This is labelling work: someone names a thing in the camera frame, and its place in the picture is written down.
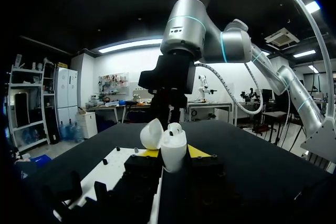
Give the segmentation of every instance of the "white refrigerator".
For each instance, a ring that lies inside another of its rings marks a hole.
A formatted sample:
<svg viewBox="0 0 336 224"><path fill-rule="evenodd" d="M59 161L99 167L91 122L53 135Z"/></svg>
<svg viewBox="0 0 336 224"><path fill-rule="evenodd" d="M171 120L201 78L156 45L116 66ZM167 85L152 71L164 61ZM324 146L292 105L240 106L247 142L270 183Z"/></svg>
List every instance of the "white refrigerator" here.
<svg viewBox="0 0 336 224"><path fill-rule="evenodd" d="M63 122L63 125L69 124L71 119L72 124L75 123L77 114L77 75L78 72L58 68L56 72L56 108L58 125Z"/></svg>

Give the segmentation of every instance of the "ceiling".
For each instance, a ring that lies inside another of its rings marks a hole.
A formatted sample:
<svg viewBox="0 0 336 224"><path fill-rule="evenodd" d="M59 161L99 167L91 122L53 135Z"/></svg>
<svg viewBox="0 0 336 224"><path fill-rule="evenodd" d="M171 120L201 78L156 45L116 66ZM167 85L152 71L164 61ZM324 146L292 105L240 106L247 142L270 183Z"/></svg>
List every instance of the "ceiling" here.
<svg viewBox="0 0 336 224"><path fill-rule="evenodd" d="M16 33L71 54L83 48L93 49L117 41L162 35L170 11L177 0L17 0ZM294 63L321 59L320 50L309 23L292 0L201 0L219 29L239 18L249 26L255 44L275 57ZM313 14L330 52L336 55L336 43L323 21L324 10ZM287 28L300 43L274 50L264 38ZM313 56L292 55L315 49Z"/></svg>

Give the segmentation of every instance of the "ceiling light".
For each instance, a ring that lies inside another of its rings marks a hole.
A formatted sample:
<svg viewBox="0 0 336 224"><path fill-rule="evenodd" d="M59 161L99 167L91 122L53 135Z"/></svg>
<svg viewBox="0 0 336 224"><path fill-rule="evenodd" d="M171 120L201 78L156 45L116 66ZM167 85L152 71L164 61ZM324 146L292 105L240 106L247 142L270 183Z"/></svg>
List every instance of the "ceiling light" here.
<svg viewBox="0 0 336 224"><path fill-rule="evenodd" d="M306 5L306 9L309 13L316 12L320 9L320 6L316 1L311 2L310 4Z"/></svg>
<svg viewBox="0 0 336 224"><path fill-rule="evenodd" d="M128 42L124 44L119 44L116 46L111 46L107 48L103 48L98 50L102 54L106 52L116 51L119 49L129 48L129 47L137 47L137 46L145 46L145 45L155 45L155 44L161 44L162 39L147 39L147 40L139 40L134 42Z"/></svg>
<svg viewBox="0 0 336 224"><path fill-rule="evenodd" d="M268 53L268 52L265 52L265 51L262 51L262 52L264 53L265 56L270 55L270 53Z"/></svg>
<svg viewBox="0 0 336 224"><path fill-rule="evenodd" d="M313 66L313 65L309 65L308 66L311 70L314 71L314 73L319 73L319 71Z"/></svg>
<svg viewBox="0 0 336 224"><path fill-rule="evenodd" d="M311 55L311 54L315 54L315 50L310 50L310 51L307 51L307 52L301 52L299 54L296 54L296 55L293 55L295 58L298 58L298 57L302 57L302 56L306 56L306 55Z"/></svg>

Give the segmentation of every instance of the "air conditioner vent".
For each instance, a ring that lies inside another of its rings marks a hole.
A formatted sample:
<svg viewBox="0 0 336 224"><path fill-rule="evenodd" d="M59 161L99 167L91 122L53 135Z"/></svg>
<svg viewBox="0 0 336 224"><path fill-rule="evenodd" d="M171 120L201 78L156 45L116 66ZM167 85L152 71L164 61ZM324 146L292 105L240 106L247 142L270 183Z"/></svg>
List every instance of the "air conditioner vent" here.
<svg viewBox="0 0 336 224"><path fill-rule="evenodd" d="M276 33L265 38L266 43L273 43L278 47L287 45L291 42L300 42L300 40L290 33L287 29L283 28L278 30Z"/></svg>

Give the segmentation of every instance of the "black table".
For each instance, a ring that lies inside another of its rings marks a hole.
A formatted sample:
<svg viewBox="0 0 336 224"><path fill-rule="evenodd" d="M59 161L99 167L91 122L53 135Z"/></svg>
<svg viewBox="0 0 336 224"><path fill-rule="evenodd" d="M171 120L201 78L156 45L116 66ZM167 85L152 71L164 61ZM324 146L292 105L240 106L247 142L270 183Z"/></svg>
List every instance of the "black table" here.
<svg viewBox="0 0 336 224"><path fill-rule="evenodd" d="M115 146L143 148L139 136L144 125L117 124L58 156L25 179L30 192L37 200L44 200L40 194L42 185L49 185L54 191L67 188L72 170L83 179ZM330 176L300 157L222 121L185 122L182 127L189 144L218 155L225 163L227 180L250 201L265 195L270 202L294 198L304 186ZM176 223L179 218L182 210L171 203L179 197L179 179L176 174L163 176L159 223ZM47 204L41 207L52 215Z"/></svg>

